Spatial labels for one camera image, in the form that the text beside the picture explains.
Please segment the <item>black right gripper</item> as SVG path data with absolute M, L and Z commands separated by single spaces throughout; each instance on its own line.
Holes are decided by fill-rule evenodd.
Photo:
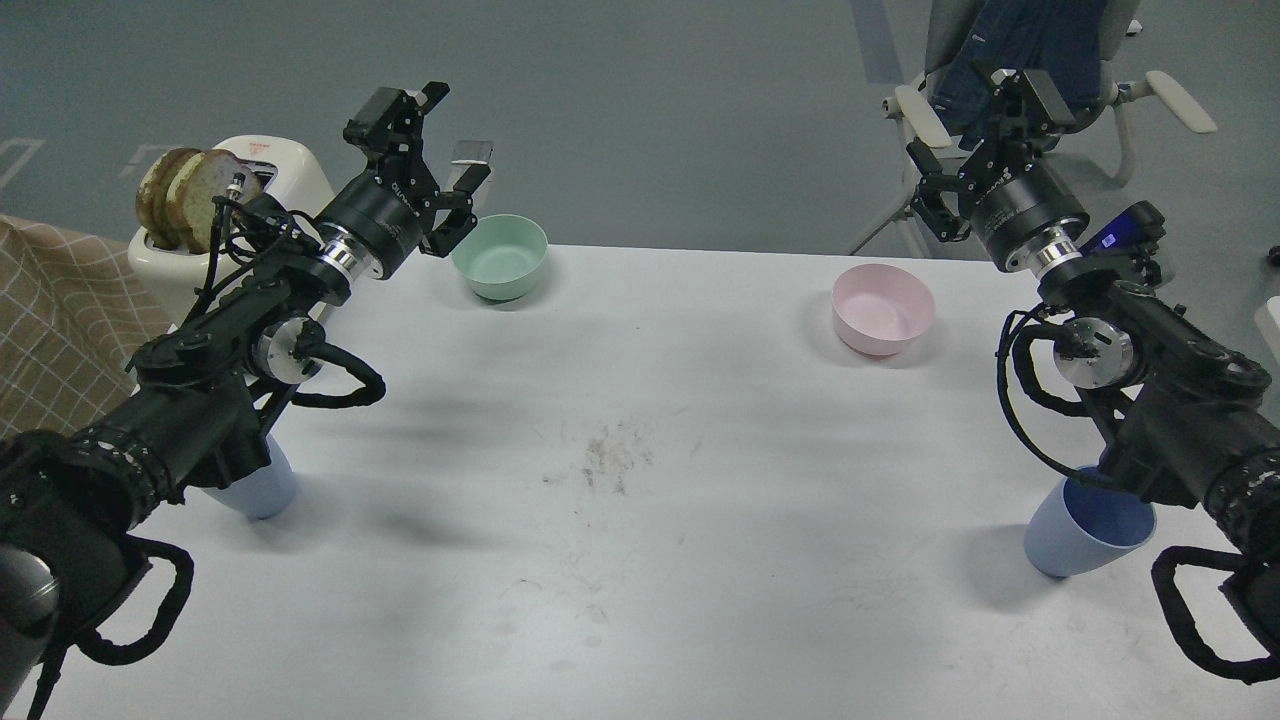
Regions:
M 1023 268 L 1024 247 L 1053 228 L 1076 240 L 1089 214 L 1043 159 L 1075 117 L 1042 69 L 1010 69 L 974 61 L 987 90 L 984 109 L 968 137 L 974 142 L 960 170 L 946 172 L 922 138 L 906 145 L 920 178 L 909 208 L 943 243 L 975 234 L 1005 273 Z

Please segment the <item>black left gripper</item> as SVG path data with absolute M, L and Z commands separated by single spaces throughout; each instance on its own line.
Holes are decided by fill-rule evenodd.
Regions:
M 451 92 L 447 82 L 420 90 L 380 87 L 347 120 L 343 140 L 367 159 L 317 217 L 317 260 L 355 281 L 385 279 L 415 251 L 448 258 L 477 224 L 475 195 L 488 161 L 463 161 L 443 190 L 422 159 L 425 115 Z

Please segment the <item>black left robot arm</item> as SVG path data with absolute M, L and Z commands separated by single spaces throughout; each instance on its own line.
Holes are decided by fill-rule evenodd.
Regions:
M 120 666 L 166 641 L 195 564 L 134 534 L 159 505 L 265 468 L 268 433 L 291 405 L 385 395 L 312 310 L 344 304 L 362 275 L 390 277 L 412 251 L 448 256 L 476 227 L 488 163 L 444 190 L 424 158 L 424 120 L 449 90 L 376 90 L 343 132 L 367 164 L 316 217 L 229 183 L 211 200 L 212 247 L 246 240 L 252 258 L 224 281 L 207 275 L 184 320 L 134 352 L 137 391 L 72 436 L 3 441 L 4 707 L 37 673 L 28 715 L 41 717 L 70 650 Z

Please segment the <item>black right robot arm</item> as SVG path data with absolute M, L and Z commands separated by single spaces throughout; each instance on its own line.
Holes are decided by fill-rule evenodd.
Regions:
M 1039 304 L 1007 318 L 997 346 L 997 392 L 1015 436 L 1034 442 L 1009 400 L 1009 375 L 1042 407 L 1087 416 L 1103 438 L 1100 469 L 1068 470 L 1085 486 L 1152 503 L 1202 507 L 1228 552 L 1174 546 L 1151 575 L 1181 652 L 1217 676 L 1253 684 L 1277 678 L 1277 428 L 1260 414 L 1270 374 L 1192 325 L 1156 295 L 1164 217 L 1139 202 L 1112 223 L 1116 240 L 1083 240 L 1089 218 L 1044 158 L 1075 120 L 1039 69 L 979 65 L 989 105 L 960 169 L 934 151 L 951 143 L 913 86 L 886 101 L 911 128 L 906 152 L 919 179 L 913 211 L 934 237 L 974 237 L 1001 272 L 1030 270 Z M 1221 591 L 1266 653 L 1219 657 L 1181 597 L 1180 566 L 1226 574 Z

